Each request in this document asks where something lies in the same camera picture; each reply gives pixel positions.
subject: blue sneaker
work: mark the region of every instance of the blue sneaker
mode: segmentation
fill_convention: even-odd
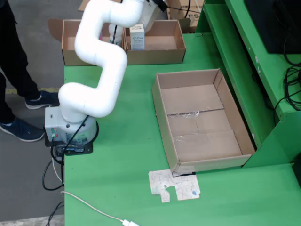
[[[25,105],[30,110],[36,110],[42,107],[59,106],[58,93],[48,93],[41,91],[41,96],[37,100],[25,100]]]
[[[10,126],[0,123],[0,129],[25,142],[38,141],[44,136],[44,131],[42,129],[29,125],[18,118],[15,118]]]

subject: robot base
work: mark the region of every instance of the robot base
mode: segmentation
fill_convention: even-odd
[[[61,113],[60,107],[45,108],[45,146],[53,146],[55,153],[63,154],[66,144],[73,137],[82,122],[69,123]],[[98,124],[93,117],[88,117],[77,135],[65,151],[65,155],[89,154],[93,152],[92,143],[99,132]]]
[[[89,143],[83,145],[84,151],[82,151],[82,152],[67,151],[65,153],[65,155],[70,156],[70,155],[91,154],[93,152],[93,142],[97,138],[98,132],[99,132],[99,127],[98,127],[97,122],[96,122],[96,126],[97,126],[97,131],[96,131],[95,137]],[[51,147],[53,144],[54,144],[55,147],[61,146],[61,145],[66,145],[66,143],[64,143],[63,141],[54,141],[54,143],[52,143],[48,140],[47,136],[45,136],[45,146],[46,147]]]

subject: black pants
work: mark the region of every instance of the black pants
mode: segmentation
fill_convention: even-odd
[[[18,95],[26,99],[38,99],[37,84],[26,70],[27,56],[22,49],[15,27],[15,17],[9,3],[0,8],[0,67]],[[15,116],[5,103],[6,80],[0,72],[0,123],[11,123]]]

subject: paper scrap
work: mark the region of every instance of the paper scrap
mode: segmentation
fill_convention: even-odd
[[[170,202],[168,187],[175,187],[178,200],[198,199],[201,193],[196,175],[173,177],[170,169],[149,172],[152,194],[160,194],[162,202]]]

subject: open cardboard box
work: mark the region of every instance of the open cardboard box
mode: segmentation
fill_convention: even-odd
[[[205,0],[197,0],[200,10],[204,5]],[[166,4],[170,7],[188,9],[189,0],[166,0]],[[194,0],[191,1],[190,10],[199,12]],[[185,18],[185,10],[177,10],[173,8],[167,8],[167,16],[169,20],[179,20],[183,33],[192,33],[196,31],[200,13],[189,12],[187,18]]]
[[[125,49],[129,65],[180,64],[186,45],[177,20],[156,20],[145,34],[145,50],[131,50],[129,28],[124,29]]]
[[[66,66],[90,65],[76,55],[74,50],[75,36],[79,29],[80,20],[48,19],[48,28],[52,37],[62,42],[63,60]],[[109,24],[104,23],[103,41],[110,42]]]
[[[219,69],[159,73],[152,92],[173,173],[242,166],[254,154]]]
[[[111,0],[111,1],[120,3],[120,0]],[[88,2],[90,2],[90,0],[83,0],[79,7],[79,11],[82,11],[82,12],[85,11],[85,8],[86,8]]]

